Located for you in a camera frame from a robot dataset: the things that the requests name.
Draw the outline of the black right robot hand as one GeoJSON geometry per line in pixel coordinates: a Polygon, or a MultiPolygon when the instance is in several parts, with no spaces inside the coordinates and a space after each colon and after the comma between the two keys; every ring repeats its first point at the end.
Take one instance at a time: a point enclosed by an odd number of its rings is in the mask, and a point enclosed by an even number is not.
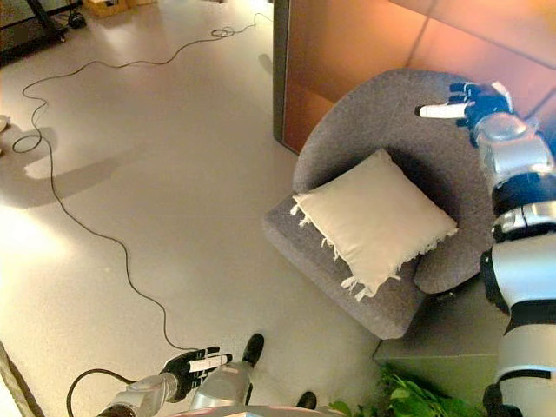
{"type": "Polygon", "coordinates": [[[452,83],[449,93],[445,103],[420,105],[414,113],[420,118],[455,120],[458,127],[469,130],[473,130],[484,117],[495,113],[514,113],[513,99],[499,82],[452,83]]]}

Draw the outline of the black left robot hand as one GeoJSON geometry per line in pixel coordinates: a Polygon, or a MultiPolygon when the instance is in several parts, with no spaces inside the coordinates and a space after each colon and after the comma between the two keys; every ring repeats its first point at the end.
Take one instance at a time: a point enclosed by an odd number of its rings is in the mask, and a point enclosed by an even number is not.
{"type": "Polygon", "coordinates": [[[171,374],[175,378],[175,391],[168,402],[184,400],[193,388],[201,385],[209,373],[230,363],[232,359],[232,354],[221,354],[219,347],[207,347],[168,360],[161,371],[161,374],[171,374]]]}

